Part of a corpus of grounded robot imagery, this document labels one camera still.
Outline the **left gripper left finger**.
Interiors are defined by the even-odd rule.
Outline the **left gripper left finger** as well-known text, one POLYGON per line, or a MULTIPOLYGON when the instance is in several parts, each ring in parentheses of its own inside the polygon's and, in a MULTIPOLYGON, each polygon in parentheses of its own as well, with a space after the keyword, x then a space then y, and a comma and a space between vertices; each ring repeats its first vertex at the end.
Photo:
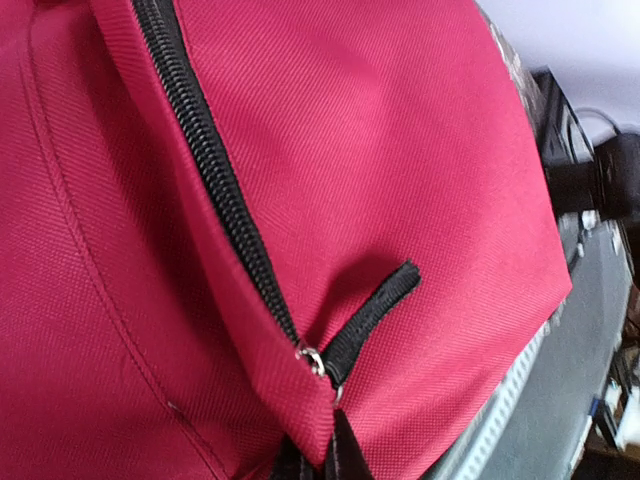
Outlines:
POLYGON ((284 437, 274 465, 270 480, 314 480, 315 469, 289 437, 284 437))

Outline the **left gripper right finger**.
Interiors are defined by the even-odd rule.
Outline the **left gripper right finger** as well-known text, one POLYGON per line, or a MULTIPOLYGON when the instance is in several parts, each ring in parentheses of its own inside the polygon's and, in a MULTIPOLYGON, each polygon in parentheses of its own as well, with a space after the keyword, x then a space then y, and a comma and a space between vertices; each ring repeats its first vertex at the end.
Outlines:
POLYGON ((347 416, 340 409, 334 411, 334 431, 324 463, 324 478, 327 480, 373 479, 347 416))

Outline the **red student backpack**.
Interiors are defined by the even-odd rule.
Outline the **red student backpack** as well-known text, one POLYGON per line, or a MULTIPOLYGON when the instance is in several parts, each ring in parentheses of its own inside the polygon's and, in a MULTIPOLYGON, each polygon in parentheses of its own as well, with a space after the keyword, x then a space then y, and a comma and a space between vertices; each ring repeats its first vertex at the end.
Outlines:
POLYGON ((472 1, 1 5, 5 479, 417 479, 571 288, 472 1))

